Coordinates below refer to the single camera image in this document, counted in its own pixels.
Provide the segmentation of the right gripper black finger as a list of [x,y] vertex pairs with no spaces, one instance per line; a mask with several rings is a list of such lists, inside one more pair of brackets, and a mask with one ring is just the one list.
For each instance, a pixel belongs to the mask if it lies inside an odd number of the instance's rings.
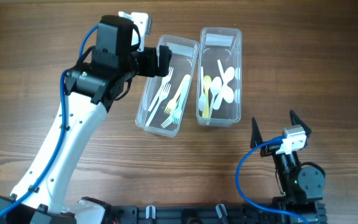
[[259,127],[255,118],[252,118],[252,134],[250,139],[250,148],[255,148],[256,146],[262,144],[264,141],[260,133]]
[[310,136],[310,134],[312,133],[312,130],[309,126],[307,126],[298,116],[297,114],[293,111],[293,110],[290,110],[289,112],[290,114],[290,120],[291,120],[291,124],[294,126],[294,125],[300,125],[304,131],[305,131],[305,134],[307,137]]

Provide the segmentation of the cream yellow fork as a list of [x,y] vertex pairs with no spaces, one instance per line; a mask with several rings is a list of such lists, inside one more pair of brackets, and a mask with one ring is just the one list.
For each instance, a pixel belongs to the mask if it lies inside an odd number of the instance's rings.
[[172,111],[177,107],[177,101],[178,101],[178,99],[179,99],[179,97],[180,97],[182,91],[183,91],[185,88],[187,88],[188,83],[189,83],[189,81],[190,81],[190,78],[191,78],[191,76],[190,76],[189,74],[186,74],[186,75],[183,77],[183,79],[182,79],[182,81],[181,81],[181,83],[180,83],[180,85],[179,85],[179,87],[178,87],[178,89],[177,89],[175,95],[174,95],[173,98],[168,102],[168,104],[167,104],[167,106],[166,106],[166,108],[165,108],[165,110],[164,110],[164,113],[166,113],[166,114],[171,114]]

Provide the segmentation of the white spoon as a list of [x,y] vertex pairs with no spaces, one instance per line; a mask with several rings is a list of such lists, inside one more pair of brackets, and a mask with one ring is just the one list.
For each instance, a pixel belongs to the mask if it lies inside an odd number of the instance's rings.
[[232,103],[234,101],[234,92],[232,88],[228,86],[228,83],[234,78],[235,69],[233,67],[228,67],[226,71],[223,71],[223,66],[220,60],[217,60],[219,72],[223,81],[223,86],[221,90],[222,98],[227,103]]
[[201,94],[198,101],[198,109],[200,111],[204,111],[204,108],[206,106],[206,94],[204,93],[204,70],[203,67],[201,67]]
[[220,92],[218,93],[217,98],[214,101],[214,110],[220,109],[222,100],[226,101],[227,103],[232,103],[234,101],[234,91],[231,87],[228,86],[228,83],[234,78],[234,75],[235,69],[233,67],[228,67],[226,71],[221,74],[223,85]]
[[212,80],[211,87],[210,87],[210,90],[211,90],[211,93],[212,93],[212,99],[211,99],[211,103],[210,103],[210,106],[209,106],[209,118],[211,118],[211,115],[212,115],[212,112],[213,112],[213,104],[214,104],[214,101],[215,101],[215,98],[216,98],[217,94],[221,91],[221,88],[222,88],[222,80],[221,80],[221,78],[220,77],[215,77]]

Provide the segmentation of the yellow spoon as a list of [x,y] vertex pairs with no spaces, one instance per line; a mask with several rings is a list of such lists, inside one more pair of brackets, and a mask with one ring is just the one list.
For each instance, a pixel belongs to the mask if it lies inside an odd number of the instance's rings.
[[204,89],[204,101],[205,101],[205,106],[204,106],[204,110],[202,112],[202,117],[203,118],[207,118],[209,116],[209,88],[211,86],[211,77],[209,75],[205,75],[203,78],[203,89]]

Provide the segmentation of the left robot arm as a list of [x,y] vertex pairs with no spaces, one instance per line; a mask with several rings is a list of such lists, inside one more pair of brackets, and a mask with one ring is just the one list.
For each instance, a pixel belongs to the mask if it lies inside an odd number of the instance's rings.
[[65,196],[91,135],[132,79],[168,74],[172,51],[144,45],[151,23],[144,12],[120,12],[91,29],[96,43],[82,44],[75,65],[63,71],[60,107],[38,154],[10,195],[0,196],[0,223],[112,223],[110,204],[83,197],[66,205]]

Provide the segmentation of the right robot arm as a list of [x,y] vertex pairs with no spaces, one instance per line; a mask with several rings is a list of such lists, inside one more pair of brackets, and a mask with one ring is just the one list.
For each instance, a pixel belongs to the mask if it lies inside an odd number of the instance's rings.
[[270,143],[260,149],[261,157],[273,158],[275,176],[281,186],[281,196],[272,199],[272,208],[292,212],[308,223],[327,223],[323,199],[326,173],[313,162],[300,162],[297,152],[307,146],[312,133],[293,110],[291,126],[283,129],[283,143]]

